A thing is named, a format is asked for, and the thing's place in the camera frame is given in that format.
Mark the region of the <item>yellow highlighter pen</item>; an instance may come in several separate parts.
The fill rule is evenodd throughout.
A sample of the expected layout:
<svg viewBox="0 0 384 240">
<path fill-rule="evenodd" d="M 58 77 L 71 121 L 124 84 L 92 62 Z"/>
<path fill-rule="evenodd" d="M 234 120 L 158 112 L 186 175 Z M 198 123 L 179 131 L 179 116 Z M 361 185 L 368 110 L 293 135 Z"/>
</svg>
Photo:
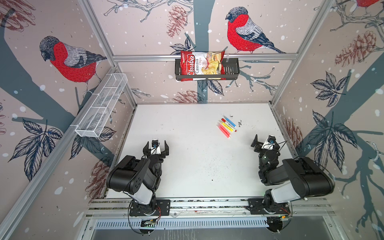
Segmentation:
<svg viewBox="0 0 384 240">
<path fill-rule="evenodd" d="M 230 132 L 234 132 L 234 129 L 232 129 L 229 125 L 227 125 L 226 123 L 224 123 L 223 121 L 220 122 L 220 124 L 226 128 L 228 131 Z"/>
</svg>

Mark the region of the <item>white whiteboard marker pen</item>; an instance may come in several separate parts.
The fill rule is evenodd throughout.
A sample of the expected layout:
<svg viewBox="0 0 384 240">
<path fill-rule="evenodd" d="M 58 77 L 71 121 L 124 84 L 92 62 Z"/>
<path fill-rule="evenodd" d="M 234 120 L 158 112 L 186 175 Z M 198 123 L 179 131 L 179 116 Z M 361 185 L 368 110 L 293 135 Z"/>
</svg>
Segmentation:
<svg viewBox="0 0 384 240">
<path fill-rule="evenodd" d="M 234 132 L 237 131 L 236 128 L 235 128 L 231 123 L 229 123 L 225 118 L 222 118 L 221 120 L 222 120 L 222 122 L 223 122 L 224 124 L 226 124 L 226 125 L 227 125 L 229 128 L 231 128 Z"/>
</svg>

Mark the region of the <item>blue marker pen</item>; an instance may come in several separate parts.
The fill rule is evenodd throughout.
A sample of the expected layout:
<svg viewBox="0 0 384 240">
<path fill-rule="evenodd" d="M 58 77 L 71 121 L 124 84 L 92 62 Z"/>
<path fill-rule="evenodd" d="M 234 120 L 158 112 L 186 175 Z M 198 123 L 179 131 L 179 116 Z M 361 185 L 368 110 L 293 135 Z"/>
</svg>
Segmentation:
<svg viewBox="0 0 384 240">
<path fill-rule="evenodd" d="M 234 124 L 234 122 L 232 122 L 229 118 L 227 118 L 226 116 L 224 116 L 224 119 L 234 128 L 236 128 L 236 125 Z"/>
</svg>

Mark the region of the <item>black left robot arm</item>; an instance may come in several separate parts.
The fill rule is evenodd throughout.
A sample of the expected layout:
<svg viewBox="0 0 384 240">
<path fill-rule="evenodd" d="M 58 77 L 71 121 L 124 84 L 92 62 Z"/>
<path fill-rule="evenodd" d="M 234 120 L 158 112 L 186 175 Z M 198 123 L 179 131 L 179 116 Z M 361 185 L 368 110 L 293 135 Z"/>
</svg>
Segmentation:
<svg viewBox="0 0 384 240">
<path fill-rule="evenodd" d="M 169 146 L 164 142 L 164 149 L 158 140 L 152 140 L 143 148 L 143 156 L 125 156 L 106 179 L 108 189 L 128 195 L 132 202 L 129 207 L 130 217 L 168 216 L 170 201 L 158 200 L 156 191 L 161 183 L 162 163 L 169 155 Z"/>
</svg>

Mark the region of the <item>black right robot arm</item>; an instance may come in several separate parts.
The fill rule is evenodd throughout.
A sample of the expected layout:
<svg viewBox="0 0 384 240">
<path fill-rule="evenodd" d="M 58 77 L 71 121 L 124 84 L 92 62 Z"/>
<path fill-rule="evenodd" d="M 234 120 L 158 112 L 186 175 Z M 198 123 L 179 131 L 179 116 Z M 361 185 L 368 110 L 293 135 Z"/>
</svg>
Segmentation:
<svg viewBox="0 0 384 240">
<path fill-rule="evenodd" d="M 281 146 L 269 135 L 263 143 L 255 136 L 251 147 L 259 154 L 259 178 L 268 189 L 263 197 L 248 199 L 246 209 L 252 215 L 290 215 L 290 203 L 321 197 L 334 191 L 335 183 L 313 160 L 296 157 L 279 161 Z"/>
</svg>

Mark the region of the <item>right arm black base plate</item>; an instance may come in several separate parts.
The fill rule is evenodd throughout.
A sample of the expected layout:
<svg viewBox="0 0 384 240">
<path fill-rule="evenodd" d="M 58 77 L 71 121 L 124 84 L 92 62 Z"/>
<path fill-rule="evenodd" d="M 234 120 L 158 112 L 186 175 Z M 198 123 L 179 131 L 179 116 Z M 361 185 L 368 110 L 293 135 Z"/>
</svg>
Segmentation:
<svg viewBox="0 0 384 240">
<path fill-rule="evenodd" d="M 262 198 L 252 198 L 247 201 L 248 206 L 246 206 L 246 209 L 250 211 L 252 215 L 291 215 L 291 210 L 287 203 L 277 204 L 273 200 L 266 201 Z"/>
</svg>

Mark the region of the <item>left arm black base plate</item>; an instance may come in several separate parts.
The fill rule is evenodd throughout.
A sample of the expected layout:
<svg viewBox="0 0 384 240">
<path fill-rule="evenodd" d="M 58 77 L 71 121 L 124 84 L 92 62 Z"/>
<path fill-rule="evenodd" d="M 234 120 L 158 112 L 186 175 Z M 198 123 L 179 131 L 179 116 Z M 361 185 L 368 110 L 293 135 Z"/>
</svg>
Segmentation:
<svg viewBox="0 0 384 240">
<path fill-rule="evenodd" d="M 129 217 L 168 216 L 170 208 L 170 200 L 155 200 L 151 201 L 148 205 L 142 205 L 133 201 L 129 207 Z"/>
</svg>

